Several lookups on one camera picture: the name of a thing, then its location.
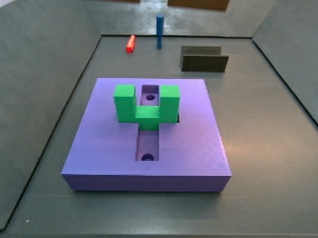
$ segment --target black object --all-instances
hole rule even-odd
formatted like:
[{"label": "black object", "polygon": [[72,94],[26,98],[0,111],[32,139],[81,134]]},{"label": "black object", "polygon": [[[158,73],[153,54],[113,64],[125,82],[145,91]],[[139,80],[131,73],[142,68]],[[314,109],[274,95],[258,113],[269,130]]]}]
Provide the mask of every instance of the black object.
[{"label": "black object", "polygon": [[229,56],[221,55],[221,46],[182,46],[183,72],[225,73]]}]

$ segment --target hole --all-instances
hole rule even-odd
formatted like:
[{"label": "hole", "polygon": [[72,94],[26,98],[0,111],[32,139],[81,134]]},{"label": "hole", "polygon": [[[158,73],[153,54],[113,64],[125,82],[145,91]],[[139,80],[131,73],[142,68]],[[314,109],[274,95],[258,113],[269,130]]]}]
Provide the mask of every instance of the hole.
[{"label": "hole", "polygon": [[147,99],[147,100],[154,100],[154,99],[155,99],[155,96],[154,96],[154,95],[147,95],[147,96],[146,96],[146,99]]},{"label": "hole", "polygon": [[146,153],[142,157],[142,161],[154,161],[154,155],[151,153]]}]

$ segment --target purple block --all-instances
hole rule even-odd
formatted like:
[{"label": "purple block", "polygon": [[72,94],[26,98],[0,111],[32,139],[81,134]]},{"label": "purple block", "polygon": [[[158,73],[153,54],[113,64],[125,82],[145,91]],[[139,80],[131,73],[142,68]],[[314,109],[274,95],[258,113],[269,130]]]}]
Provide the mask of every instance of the purple block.
[{"label": "purple block", "polygon": [[[135,85],[181,88],[179,123],[159,126],[159,160],[137,160],[138,124],[119,123],[114,92]],[[221,192],[231,178],[201,79],[98,79],[62,175],[78,191]]]}]

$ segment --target green u-shaped block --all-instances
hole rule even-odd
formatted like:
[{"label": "green u-shaped block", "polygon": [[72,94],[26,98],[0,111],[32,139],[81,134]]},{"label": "green u-shaped block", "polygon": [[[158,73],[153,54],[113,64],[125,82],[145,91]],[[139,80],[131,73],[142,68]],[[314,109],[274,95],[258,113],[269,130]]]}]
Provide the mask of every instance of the green u-shaped block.
[{"label": "green u-shaped block", "polygon": [[178,123],[178,86],[161,86],[159,106],[137,106],[134,85],[118,85],[114,97],[119,123],[139,123],[141,130],[159,130],[159,123]]}]

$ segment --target gray wall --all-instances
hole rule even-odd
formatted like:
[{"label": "gray wall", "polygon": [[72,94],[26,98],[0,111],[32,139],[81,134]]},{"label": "gray wall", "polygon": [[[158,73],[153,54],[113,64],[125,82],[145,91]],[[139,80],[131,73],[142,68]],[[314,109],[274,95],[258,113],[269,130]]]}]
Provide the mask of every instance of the gray wall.
[{"label": "gray wall", "polygon": [[318,122],[318,1],[280,1],[254,41]]},{"label": "gray wall", "polygon": [[81,0],[0,8],[0,230],[99,38]]},{"label": "gray wall", "polygon": [[278,0],[231,0],[226,11],[169,7],[169,0],[139,4],[83,0],[105,35],[155,35],[155,16],[163,14],[165,35],[253,37]]}]

